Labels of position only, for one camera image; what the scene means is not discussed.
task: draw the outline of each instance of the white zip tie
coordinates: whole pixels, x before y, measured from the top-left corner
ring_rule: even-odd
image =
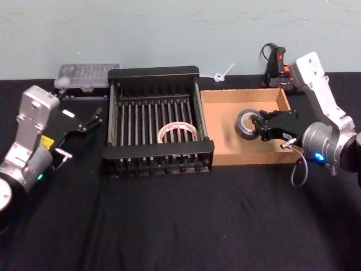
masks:
[[[200,74],[199,76],[200,77],[212,78],[212,79],[214,79],[215,82],[224,81],[224,77],[230,72],[230,70],[233,69],[234,66],[235,66],[234,63],[232,63],[230,65],[230,67],[223,74],[220,74],[219,72],[217,72],[215,75],[202,75],[202,74]]]

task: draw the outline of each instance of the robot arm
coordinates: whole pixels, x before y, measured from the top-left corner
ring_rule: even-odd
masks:
[[[0,165],[0,231],[19,210],[37,177],[52,163],[52,155],[39,143],[59,104],[57,97],[38,86],[23,93],[15,142]]]
[[[259,111],[250,116],[255,130],[247,131],[241,121],[243,111],[237,118],[236,131],[246,139],[250,133],[255,135],[251,139],[258,135],[263,141],[283,139],[286,142],[282,148],[302,147],[308,160],[329,168],[333,175],[343,169],[359,171],[360,178],[361,135],[357,137],[352,118],[336,104],[317,54],[297,59],[289,70],[294,84],[307,94],[320,122],[302,127],[294,110]]]
[[[68,136],[84,137],[102,123],[101,108],[83,123],[67,110],[59,112],[59,104],[56,96],[38,86],[23,93],[15,142],[0,164],[0,233],[20,210],[42,173],[57,160],[55,155],[61,155],[63,160],[55,170],[72,157],[60,149]]]

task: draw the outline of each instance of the blue led light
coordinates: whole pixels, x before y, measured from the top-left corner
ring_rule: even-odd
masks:
[[[315,158],[319,161],[324,161],[325,157],[323,157],[322,154],[319,154],[318,152],[315,153]]]

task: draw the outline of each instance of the black fabric surface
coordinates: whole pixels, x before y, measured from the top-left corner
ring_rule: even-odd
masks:
[[[331,73],[338,105],[361,128],[361,73]],[[261,76],[202,79],[201,89],[257,88]],[[21,94],[53,80],[0,82],[0,158],[16,133]],[[302,121],[305,96],[289,97]],[[106,100],[66,101],[85,119]],[[292,165],[214,167],[211,173],[107,181],[106,127],[73,142],[74,159],[47,172],[0,237],[1,270],[361,270],[356,174],[310,164],[301,189]]]

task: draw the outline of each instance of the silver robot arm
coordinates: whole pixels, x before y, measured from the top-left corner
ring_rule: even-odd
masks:
[[[322,160],[333,175],[339,168],[357,171],[356,132],[350,116],[336,104],[315,52],[289,65],[294,84],[302,89],[321,122],[311,124],[302,137],[305,156]]]
[[[48,121],[57,115],[59,104],[57,97],[38,86],[23,93],[16,138],[0,165],[0,231],[6,228],[38,176],[52,163],[52,155],[39,143]]]

